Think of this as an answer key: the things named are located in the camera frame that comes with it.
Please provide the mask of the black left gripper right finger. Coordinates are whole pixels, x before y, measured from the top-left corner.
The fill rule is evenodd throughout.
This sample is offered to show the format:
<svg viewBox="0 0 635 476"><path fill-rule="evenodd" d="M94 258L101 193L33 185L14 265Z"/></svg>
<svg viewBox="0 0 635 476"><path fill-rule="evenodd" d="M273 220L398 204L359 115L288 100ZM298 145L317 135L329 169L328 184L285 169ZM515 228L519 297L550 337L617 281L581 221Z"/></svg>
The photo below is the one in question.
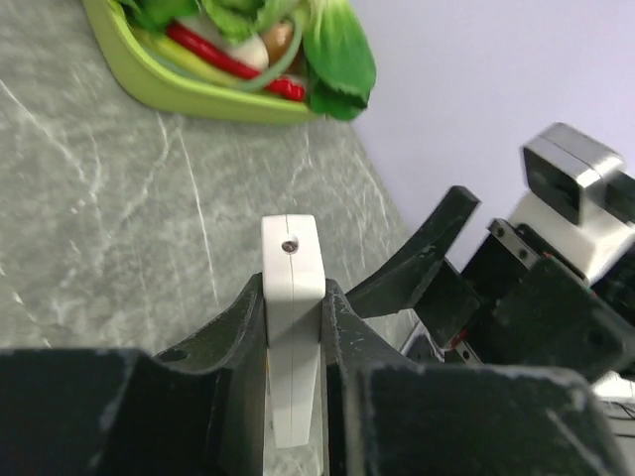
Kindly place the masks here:
<svg viewBox="0 0 635 476"><path fill-rule="evenodd" d="M353 311L322 303L327 475L626 475L586 380L559 368L418 365Z"/></svg>

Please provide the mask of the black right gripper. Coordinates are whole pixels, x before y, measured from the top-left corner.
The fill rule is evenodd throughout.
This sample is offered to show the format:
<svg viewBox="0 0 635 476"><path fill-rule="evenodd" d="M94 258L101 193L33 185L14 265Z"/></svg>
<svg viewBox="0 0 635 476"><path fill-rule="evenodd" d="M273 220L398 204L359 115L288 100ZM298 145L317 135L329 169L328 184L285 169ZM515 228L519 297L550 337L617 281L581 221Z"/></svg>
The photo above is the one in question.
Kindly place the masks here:
<svg viewBox="0 0 635 476"><path fill-rule="evenodd" d="M527 226L493 220L463 271L445 258L480 200L454 185L346 294L360 317L413 308L446 362L551 366L595 382L626 368L626 320Z"/></svg>

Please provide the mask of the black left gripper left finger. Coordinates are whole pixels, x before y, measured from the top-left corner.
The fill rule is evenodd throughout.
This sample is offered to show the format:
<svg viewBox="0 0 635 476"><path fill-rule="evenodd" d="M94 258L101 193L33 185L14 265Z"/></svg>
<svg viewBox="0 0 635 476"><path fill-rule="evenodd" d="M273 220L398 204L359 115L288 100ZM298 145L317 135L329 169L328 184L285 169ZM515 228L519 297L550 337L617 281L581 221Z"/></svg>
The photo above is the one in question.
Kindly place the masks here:
<svg viewBox="0 0 635 476"><path fill-rule="evenodd" d="M158 355L1 354L5 475L259 475L266 331L253 276L212 322Z"/></svg>

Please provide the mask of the white remote control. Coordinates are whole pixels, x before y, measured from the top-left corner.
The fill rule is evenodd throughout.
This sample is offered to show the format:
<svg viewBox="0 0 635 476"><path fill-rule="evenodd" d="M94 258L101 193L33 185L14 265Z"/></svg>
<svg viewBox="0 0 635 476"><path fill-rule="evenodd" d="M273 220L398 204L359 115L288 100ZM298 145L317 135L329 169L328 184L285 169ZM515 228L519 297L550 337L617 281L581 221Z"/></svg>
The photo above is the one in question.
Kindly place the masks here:
<svg viewBox="0 0 635 476"><path fill-rule="evenodd" d="M309 443L325 273L311 215L261 221L268 378L275 445Z"/></svg>

